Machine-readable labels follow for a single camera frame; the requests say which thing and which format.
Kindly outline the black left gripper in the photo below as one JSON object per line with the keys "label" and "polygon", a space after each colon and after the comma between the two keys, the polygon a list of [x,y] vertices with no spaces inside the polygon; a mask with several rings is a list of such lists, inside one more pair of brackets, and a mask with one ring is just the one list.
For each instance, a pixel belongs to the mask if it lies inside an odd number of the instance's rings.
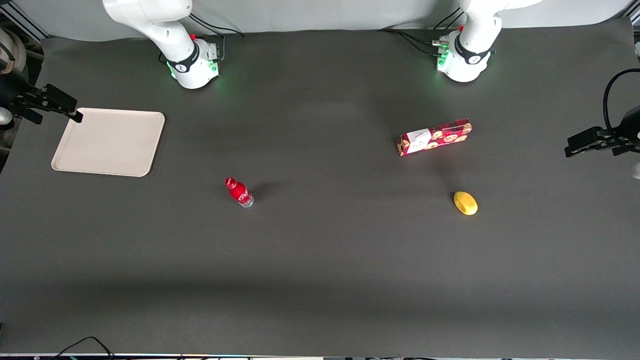
{"label": "black left gripper", "polygon": [[[635,150],[640,150],[640,106],[636,106],[629,110],[622,117],[619,124],[619,134],[626,139],[629,146],[633,146]],[[567,139],[567,146],[564,148],[566,158],[574,157],[590,151],[614,150],[619,145],[613,140],[607,140],[610,137],[608,130],[601,126],[593,126],[583,130],[578,134],[570,136]]]}

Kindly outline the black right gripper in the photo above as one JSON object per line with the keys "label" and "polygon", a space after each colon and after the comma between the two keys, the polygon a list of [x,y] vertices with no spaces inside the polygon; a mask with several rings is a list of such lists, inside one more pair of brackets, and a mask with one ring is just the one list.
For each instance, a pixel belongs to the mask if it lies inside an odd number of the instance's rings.
{"label": "black right gripper", "polygon": [[78,101],[53,84],[41,88],[28,84],[17,71],[0,75],[0,119],[13,120],[22,117],[35,125],[41,125],[43,115],[37,112],[53,112],[82,123],[83,114],[77,110]]}

